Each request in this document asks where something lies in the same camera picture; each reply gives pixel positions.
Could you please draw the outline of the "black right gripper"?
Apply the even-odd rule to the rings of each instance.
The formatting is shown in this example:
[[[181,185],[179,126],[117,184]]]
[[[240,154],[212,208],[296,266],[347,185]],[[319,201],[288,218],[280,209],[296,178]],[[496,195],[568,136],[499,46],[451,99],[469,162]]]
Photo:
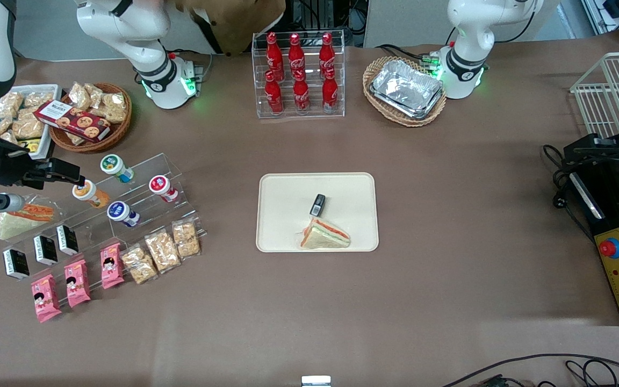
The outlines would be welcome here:
[[[62,160],[39,163],[27,152],[12,143],[0,139],[0,185],[13,185],[38,189],[45,183],[81,183],[79,166]]]

